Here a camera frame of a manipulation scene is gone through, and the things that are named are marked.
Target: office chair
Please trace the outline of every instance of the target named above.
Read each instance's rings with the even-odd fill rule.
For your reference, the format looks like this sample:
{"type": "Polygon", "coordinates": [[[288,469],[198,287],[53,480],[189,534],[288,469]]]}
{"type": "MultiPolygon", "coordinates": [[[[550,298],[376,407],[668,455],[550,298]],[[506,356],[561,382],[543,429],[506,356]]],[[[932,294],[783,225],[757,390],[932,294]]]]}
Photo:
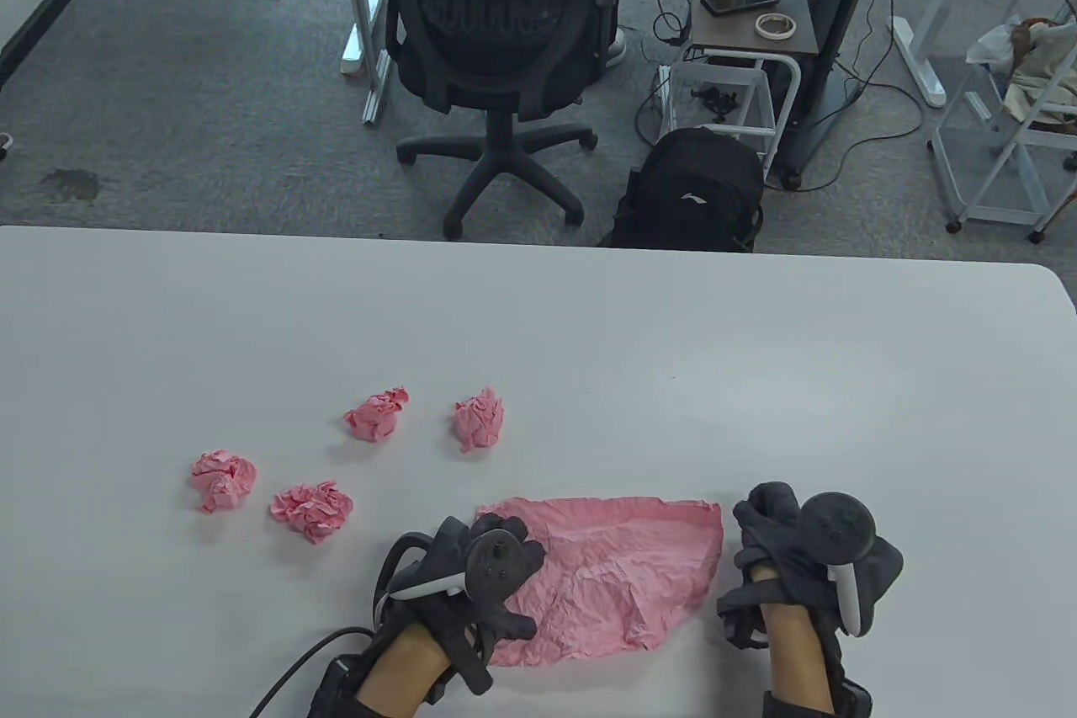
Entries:
{"type": "MultiPolygon", "coordinates": [[[[604,72],[616,0],[563,0],[555,28],[530,47],[484,47],[452,40],[432,25],[424,9],[432,0],[389,0],[386,48],[396,61],[401,84],[439,113],[451,107],[486,113],[481,137],[411,137],[396,144],[396,159],[415,164],[418,155],[450,156],[476,163],[444,221],[447,240],[463,236],[463,217],[499,174],[512,174],[542,192],[564,210],[567,225],[584,222],[584,207],[550,171],[531,159],[532,153],[577,141],[587,150],[598,144],[588,126],[545,126],[514,132],[519,121],[548,117],[577,102],[588,84],[604,72]],[[403,20],[406,37],[397,41],[403,20]]],[[[504,22],[505,0],[433,0],[449,3],[449,14],[478,14],[504,22]]]]}

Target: vr controller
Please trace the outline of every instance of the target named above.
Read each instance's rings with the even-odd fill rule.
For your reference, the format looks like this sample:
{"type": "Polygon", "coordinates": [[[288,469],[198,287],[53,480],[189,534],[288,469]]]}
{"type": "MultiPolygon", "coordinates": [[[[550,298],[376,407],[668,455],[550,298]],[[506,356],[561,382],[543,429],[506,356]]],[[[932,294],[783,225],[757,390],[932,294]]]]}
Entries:
{"type": "Polygon", "coordinates": [[[876,534],[871,511],[861,499],[839,492],[808,499],[800,507],[797,533],[805,551],[827,568],[845,632],[867,634],[877,600],[901,572],[901,553],[876,534]]]}
{"type": "Polygon", "coordinates": [[[502,603],[527,578],[523,548],[512,533],[492,530],[475,539],[466,539],[468,529],[460,519],[447,518],[434,537],[424,533],[401,536],[386,557],[374,590],[375,636],[362,653],[336,657],[325,671],[310,704],[308,718],[338,718],[348,710],[341,704],[353,702],[362,682],[369,675],[378,657],[400,633],[414,622],[423,622],[442,645],[452,663],[446,675],[431,688],[426,702],[434,704],[445,693],[445,686],[459,673],[471,691],[478,695],[493,685],[487,671],[493,653],[493,643],[481,632],[468,642],[461,627],[449,627],[449,614],[438,608],[437,601],[424,601],[431,595],[464,596],[476,606],[502,603]],[[422,558],[401,567],[410,551],[421,551],[422,558]],[[394,608],[394,604],[414,604],[416,611],[394,608]],[[431,623],[445,618],[445,625],[431,623]]]}

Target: chair leg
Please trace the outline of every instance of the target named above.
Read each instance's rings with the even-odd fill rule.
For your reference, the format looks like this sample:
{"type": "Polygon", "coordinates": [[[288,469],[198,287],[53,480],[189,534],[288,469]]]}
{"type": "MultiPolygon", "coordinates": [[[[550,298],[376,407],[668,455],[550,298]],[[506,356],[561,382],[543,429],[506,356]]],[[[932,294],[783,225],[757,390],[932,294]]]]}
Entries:
{"type": "Polygon", "coordinates": [[[475,160],[482,156],[481,137],[408,137],[396,144],[396,159],[415,165],[418,155],[452,156],[458,160],[475,160]]]}
{"type": "Polygon", "coordinates": [[[449,207],[448,213],[445,214],[443,233],[447,241],[458,241],[463,236],[464,216],[466,216],[467,211],[475,203],[475,199],[479,198],[488,184],[492,183],[498,174],[503,174],[506,171],[510,171],[510,168],[506,167],[504,156],[482,155],[482,159],[478,160],[478,164],[472,169],[471,174],[467,175],[467,180],[465,180],[460,191],[457,192],[457,198],[452,200],[452,207],[449,207]]]}
{"type": "Polygon", "coordinates": [[[512,175],[518,175],[520,180],[530,184],[535,191],[546,195],[551,201],[557,202],[561,210],[564,210],[564,223],[569,226],[581,226],[584,223],[584,206],[575,195],[563,186],[560,180],[551,172],[543,168],[542,165],[532,160],[523,153],[510,153],[505,156],[505,171],[512,175]]]}
{"type": "Polygon", "coordinates": [[[543,149],[549,149],[550,145],[561,145],[562,142],[579,141],[581,145],[588,147],[592,137],[595,132],[587,126],[567,123],[562,126],[544,126],[542,129],[518,132],[516,142],[526,155],[533,155],[543,149]]]}

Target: gray carpet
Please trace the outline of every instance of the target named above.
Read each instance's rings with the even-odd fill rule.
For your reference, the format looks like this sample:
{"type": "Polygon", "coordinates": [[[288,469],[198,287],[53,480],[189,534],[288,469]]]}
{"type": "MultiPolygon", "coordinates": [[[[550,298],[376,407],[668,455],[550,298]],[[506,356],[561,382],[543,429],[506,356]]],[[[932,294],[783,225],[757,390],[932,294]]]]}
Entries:
{"type": "MultiPolygon", "coordinates": [[[[912,18],[925,2],[895,1],[912,18]]],[[[684,0],[663,2],[684,11],[684,0]]],[[[995,25],[1004,2],[954,0],[939,52],[961,55],[995,25]]],[[[1055,6],[1034,0],[1025,10],[1052,14],[1055,6]]],[[[876,33],[858,61],[865,71],[885,52],[887,13],[889,1],[878,0],[876,33]]],[[[18,141],[0,164],[0,222],[440,238],[442,214],[468,164],[420,157],[401,168],[393,143],[416,133],[477,133],[480,116],[436,114],[394,80],[379,125],[363,128],[363,83],[337,71],[349,14],[348,0],[74,0],[0,91],[0,129],[18,141]]],[[[600,137],[595,153],[569,144],[541,155],[581,195],[583,228],[565,229],[553,203],[503,179],[466,219],[466,238],[592,244],[607,229],[628,168],[646,153],[632,129],[653,75],[644,56],[671,56],[651,34],[655,14],[655,0],[621,0],[631,28],[627,59],[589,88],[584,105],[551,117],[588,122],[600,137]]],[[[847,59],[863,32],[861,15],[847,59]]],[[[897,53],[877,80],[912,88],[897,53]]],[[[896,91],[871,88],[838,123],[805,183],[829,179],[851,142],[897,132],[918,115],[896,91]]],[[[1058,222],[1038,248],[1016,226],[970,223],[955,237],[945,233],[924,149],[936,114],[926,117],[914,136],[857,149],[826,191],[768,194],[758,249],[1033,261],[1077,294],[1077,217],[1058,222]]]]}

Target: metal frame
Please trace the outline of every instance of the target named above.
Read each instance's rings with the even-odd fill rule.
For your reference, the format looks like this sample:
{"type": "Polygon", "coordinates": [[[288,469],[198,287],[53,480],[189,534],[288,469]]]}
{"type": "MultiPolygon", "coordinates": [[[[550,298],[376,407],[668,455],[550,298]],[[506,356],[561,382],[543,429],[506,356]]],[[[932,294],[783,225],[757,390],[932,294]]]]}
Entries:
{"type": "Polygon", "coordinates": [[[372,30],[377,25],[378,14],[384,5],[384,0],[351,0],[354,25],[348,34],[348,42],[340,56],[340,71],[346,75],[354,75],[365,69],[370,84],[366,103],[363,107],[363,123],[373,126],[378,121],[381,99],[384,96],[386,83],[392,60],[384,48],[375,56],[372,30]]]}
{"type": "MultiPolygon", "coordinates": [[[[1003,13],[1004,22],[1008,20],[1019,2],[1020,0],[1010,0],[1007,3],[1006,10],[1003,13]]],[[[1074,67],[1074,64],[1077,64],[1077,42],[1069,50],[1065,59],[1062,59],[1061,64],[1059,64],[1054,74],[1047,82],[1047,86],[1040,91],[1023,121],[1020,122],[1013,122],[1008,111],[1004,109],[1002,99],[995,90],[993,83],[991,86],[994,91],[994,99],[998,102],[998,107],[994,113],[990,113],[987,110],[982,99],[978,98],[978,94],[966,91],[966,87],[974,80],[974,76],[984,74],[984,70],[980,65],[969,65],[969,68],[966,69],[965,75],[961,80],[954,95],[950,98],[950,102],[947,103],[942,117],[939,118],[938,125],[934,133],[932,133],[932,140],[928,142],[928,147],[935,152],[939,169],[942,172],[942,187],[946,191],[950,210],[953,213],[953,219],[947,225],[949,233],[954,234],[962,229],[962,225],[964,225],[967,219],[983,219],[983,221],[988,222],[1032,225],[1033,229],[1029,234],[1029,240],[1033,241],[1033,243],[1039,243],[1043,240],[1043,233],[1046,226],[1054,219],[1059,210],[1065,207],[1065,203],[1073,196],[1074,192],[1077,192],[1077,175],[1073,177],[1073,181],[1068,184],[1064,194],[1058,195],[1053,201],[1049,201],[1038,171],[1036,171],[1035,164],[1031,155],[1029,155],[1027,145],[1041,145],[1041,147],[1046,149],[1062,149],[1066,150],[1066,152],[1073,152],[1074,149],[1077,149],[1077,136],[1073,136],[1073,133],[1043,132],[1043,130],[1031,129],[1030,126],[1036,121],[1041,111],[1077,114],[1077,107],[1047,102],[1048,95],[1051,94],[1054,87],[1058,87],[1063,75],[1074,67]],[[968,105],[977,113],[974,114],[974,118],[979,123],[979,129],[957,129],[954,126],[947,126],[954,110],[961,105],[962,101],[968,102],[968,105]],[[981,180],[978,186],[974,187],[970,194],[966,194],[966,198],[965,195],[962,195],[962,187],[960,187],[957,182],[957,171],[955,171],[950,153],[948,153],[948,147],[956,147],[959,144],[966,145],[967,147],[985,149],[994,157],[991,168],[983,177],[983,180],[981,180]],[[1004,169],[1008,169],[1006,174],[1003,174],[1004,169]],[[996,207],[984,206],[982,203],[985,194],[988,194],[995,180],[998,180],[999,177],[1002,180],[1010,180],[1010,182],[1020,184],[1027,199],[1025,207],[996,207]]]]}
{"type": "Polygon", "coordinates": [[[935,37],[949,17],[949,0],[928,0],[924,13],[913,29],[905,17],[892,17],[890,28],[894,32],[897,50],[905,60],[912,79],[917,83],[920,95],[928,107],[941,110],[946,107],[946,87],[939,82],[938,74],[927,55],[935,45],[935,37]]]}
{"type": "Polygon", "coordinates": [[[724,87],[745,87],[745,95],[738,107],[735,123],[705,123],[701,129],[711,129],[712,132],[728,133],[731,137],[761,137],[766,144],[765,152],[758,153],[763,160],[763,175],[770,172],[771,164],[774,163],[774,155],[778,153],[778,145],[781,144],[782,136],[785,133],[785,125],[789,121],[789,113],[793,110],[797,91],[800,90],[800,65],[793,56],[786,53],[765,53],[747,52],[747,50],[724,50],[704,48],[697,45],[689,45],[684,48],[682,56],[689,50],[696,50],[701,56],[719,56],[726,59],[751,60],[751,68],[731,68],[722,64],[700,64],[700,61],[687,61],[679,57],[676,61],[666,67],[658,67],[657,80],[659,86],[656,94],[662,110],[661,128],[659,137],[671,132],[677,126],[677,111],[673,103],[671,86],[677,80],[685,82],[705,82],[721,84],[724,87]],[[789,68],[792,80],[788,90],[785,91],[785,99],[782,102],[782,110],[774,117],[774,103],[770,96],[770,83],[767,72],[763,69],[764,61],[778,61],[789,68]],[[761,126],[747,126],[747,114],[752,102],[757,103],[761,126]]]}

